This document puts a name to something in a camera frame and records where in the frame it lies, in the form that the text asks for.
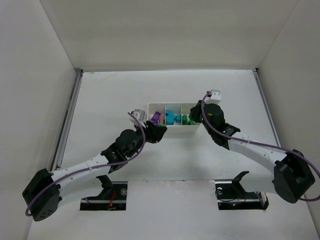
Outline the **long green lego plate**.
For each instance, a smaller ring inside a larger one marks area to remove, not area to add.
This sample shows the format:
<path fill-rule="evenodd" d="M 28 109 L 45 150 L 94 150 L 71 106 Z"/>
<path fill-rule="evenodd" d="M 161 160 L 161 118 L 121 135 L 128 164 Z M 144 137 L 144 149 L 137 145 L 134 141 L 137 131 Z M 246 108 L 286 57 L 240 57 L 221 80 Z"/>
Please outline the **long green lego plate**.
<path fill-rule="evenodd" d="M 188 120 L 188 122 L 187 122 L 187 125 L 188 126 L 195 126 L 197 123 L 194 121 L 194 120 L 192 120 L 192 119 L 189 119 Z"/>

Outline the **purple lego plate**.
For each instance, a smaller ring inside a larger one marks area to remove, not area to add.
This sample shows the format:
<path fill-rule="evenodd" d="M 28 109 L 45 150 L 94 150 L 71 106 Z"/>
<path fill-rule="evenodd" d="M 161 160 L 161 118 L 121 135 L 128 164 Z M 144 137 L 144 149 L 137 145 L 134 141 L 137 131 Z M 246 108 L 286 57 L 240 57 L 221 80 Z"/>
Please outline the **purple lego plate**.
<path fill-rule="evenodd" d="M 159 121 L 160 121 L 161 116 L 162 116 L 162 114 L 161 114 L 160 112 L 156 111 L 156 112 L 153 114 L 153 116 L 152 116 L 152 118 L 150 119 L 150 121 L 151 121 L 153 124 L 157 125 L 157 124 L 159 123 Z"/>

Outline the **small teal lego brick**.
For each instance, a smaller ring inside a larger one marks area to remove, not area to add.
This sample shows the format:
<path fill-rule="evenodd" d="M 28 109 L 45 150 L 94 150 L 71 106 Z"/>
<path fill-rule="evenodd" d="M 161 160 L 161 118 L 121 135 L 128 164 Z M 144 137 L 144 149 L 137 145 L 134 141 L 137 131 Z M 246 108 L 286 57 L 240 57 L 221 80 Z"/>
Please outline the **small teal lego brick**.
<path fill-rule="evenodd" d="M 182 116 L 181 115 L 176 115 L 175 116 L 175 122 L 179 125 L 182 124 Z"/>

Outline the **teal rounded lego brick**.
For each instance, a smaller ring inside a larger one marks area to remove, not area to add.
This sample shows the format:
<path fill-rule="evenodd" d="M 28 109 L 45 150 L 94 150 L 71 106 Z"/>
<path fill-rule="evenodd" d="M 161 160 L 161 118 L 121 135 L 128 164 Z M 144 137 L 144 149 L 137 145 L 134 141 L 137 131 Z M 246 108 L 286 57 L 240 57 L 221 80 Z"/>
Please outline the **teal rounded lego brick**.
<path fill-rule="evenodd" d="M 165 116 L 165 124 L 173 126 L 176 122 L 177 116 L 175 114 L 169 114 Z"/>

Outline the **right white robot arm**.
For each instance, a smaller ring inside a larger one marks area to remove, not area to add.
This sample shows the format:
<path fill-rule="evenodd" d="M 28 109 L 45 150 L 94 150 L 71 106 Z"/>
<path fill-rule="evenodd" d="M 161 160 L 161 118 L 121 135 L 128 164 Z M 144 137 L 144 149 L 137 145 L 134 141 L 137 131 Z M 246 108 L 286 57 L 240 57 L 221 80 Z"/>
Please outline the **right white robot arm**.
<path fill-rule="evenodd" d="M 288 203 L 296 203 L 315 183 L 311 164 L 297 150 L 260 143 L 226 122 L 224 112 L 215 103 L 202 100 L 190 109 L 190 120 L 203 124 L 211 139 L 228 151 L 241 154 L 266 168 L 273 175 L 272 191 Z"/>

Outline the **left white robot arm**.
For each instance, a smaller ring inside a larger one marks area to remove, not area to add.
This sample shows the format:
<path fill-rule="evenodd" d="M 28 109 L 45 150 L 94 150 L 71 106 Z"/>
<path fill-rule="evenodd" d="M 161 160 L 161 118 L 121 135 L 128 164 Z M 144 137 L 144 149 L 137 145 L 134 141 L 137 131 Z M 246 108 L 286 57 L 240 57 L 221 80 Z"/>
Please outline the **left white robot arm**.
<path fill-rule="evenodd" d="M 146 143 L 160 142 L 167 130 L 165 125 L 147 120 L 135 129 L 123 130 L 107 149 L 85 162 L 55 171 L 37 171 L 22 192 L 25 215 L 35 222 L 43 221 L 69 202 L 96 196 L 84 185 L 98 180 L 102 189 L 108 188 L 109 174 L 137 158 Z"/>

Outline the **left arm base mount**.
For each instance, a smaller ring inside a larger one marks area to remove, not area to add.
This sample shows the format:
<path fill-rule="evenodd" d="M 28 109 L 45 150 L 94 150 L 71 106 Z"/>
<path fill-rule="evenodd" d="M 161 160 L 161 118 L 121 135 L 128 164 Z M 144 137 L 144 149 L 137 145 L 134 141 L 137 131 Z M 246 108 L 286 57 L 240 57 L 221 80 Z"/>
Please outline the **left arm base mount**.
<path fill-rule="evenodd" d="M 127 208 L 127 181 L 111 181 L 107 175 L 96 177 L 101 190 L 98 195 L 85 197 L 80 211 L 125 211 Z"/>

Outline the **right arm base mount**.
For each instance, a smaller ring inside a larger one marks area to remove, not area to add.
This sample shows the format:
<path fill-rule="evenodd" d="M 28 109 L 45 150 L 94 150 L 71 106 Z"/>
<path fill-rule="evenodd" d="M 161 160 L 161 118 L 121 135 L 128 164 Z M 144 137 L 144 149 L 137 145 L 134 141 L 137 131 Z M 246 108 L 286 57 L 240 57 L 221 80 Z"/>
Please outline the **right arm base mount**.
<path fill-rule="evenodd" d="M 218 179 L 214 181 L 214 194 L 220 211 L 235 210 L 263 210 L 269 206 L 269 200 L 264 192 L 246 191 L 244 177 L 249 171 L 242 171 L 231 179 Z"/>

